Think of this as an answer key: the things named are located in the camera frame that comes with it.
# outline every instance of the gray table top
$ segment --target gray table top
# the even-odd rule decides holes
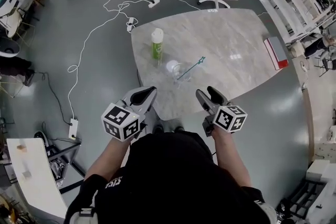
[[[215,87],[233,99],[261,85],[275,70],[264,40],[268,31],[248,9],[200,10],[178,14],[139,26],[132,31],[132,46],[144,86],[155,86],[153,105],[163,120],[202,110],[195,91]],[[164,31],[162,65],[152,58],[151,33]],[[192,66],[190,81],[174,82],[166,70],[170,60]]]

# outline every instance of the gray floor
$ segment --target gray floor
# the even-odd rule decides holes
[[[114,16],[103,4],[107,0],[45,0],[45,7],[37,15],[34,44],[24,49],[21,56],[30,59],[37,71],[49,72],[51,84],[60,98],[65,118],[71,117],[67,94],[75,82],[75,73],[67,73],[76,64],[83,42],[96,26]],[[185,0],[196,5],[197,0]],[[110,2],[116,8],[120,1]],[[258,0],[229,2],[232,8],[248,8],[261,14],[264,8]],[[213,8],[203,3],[201,8]],[[192,11],[193,8],[177,0],[161,0],[149,9],[147,3],[131,4],[125,12],[139,20],[139,24],[162,17]],[[260,16],[272,35],[279,36],[267,14]],[[126,18],[120,16],[92,33],[82,55],[79,82],[71,95],[82,146],[76,161],[86,170],[103,151],[109,137],[103,133],[100,115],[110,102],[121,98],[128,90],[138,87],[137,67],[134,62],[131,36],[126,31]],[[32,137],[46,122],[50,137],[67,137],[68,126],[63,123],[58,104],[47,87],[36,75],[34,84],[20,95],[8,99],[2,95],[1,113],[7,120],[14,119],[11,137]],[[275,206],[304,176],[308,165],[308,135],[300,85],[295,69],[290,66],[258,88],[235,100],[249,114],[242,131],[235,134],[238,150],[250,172],[253,184],[261,189],[265,199]],[[186,130],[202,129],[203,113],[186,115],[180,121]],[[173,126],[176,121],[167,122]],[[211,138],[204,138],[214,151]],[[67,143],[56,141],[59,147]],[[67,177],[73,183],[75,175]],[[71,202],[76,190],[65,194]]]

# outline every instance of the hand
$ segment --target hand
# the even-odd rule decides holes
[[[212,131],[211,136],[216,139],[221,136],[231,136],[231,134],[219,128],[217,125],[214,125],[214,130]]]

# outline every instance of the white bottle cap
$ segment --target white bottle cap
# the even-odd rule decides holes
[[[163,30],[160,28],[156,28],[152,33],[152,42],[159,44],[163,41]]]

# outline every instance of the black shirt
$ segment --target black shirt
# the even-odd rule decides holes
[[[98,221],[155,222],[217,220],[223,223],[267,223],[255,201],[258,189],[240,187],[230,173],[213,163],[203,140],[195,133],[148,134],[133,143],[125,167],[107,182],[90,176],[70,205],[65,224],[89,207],[95,192]]]

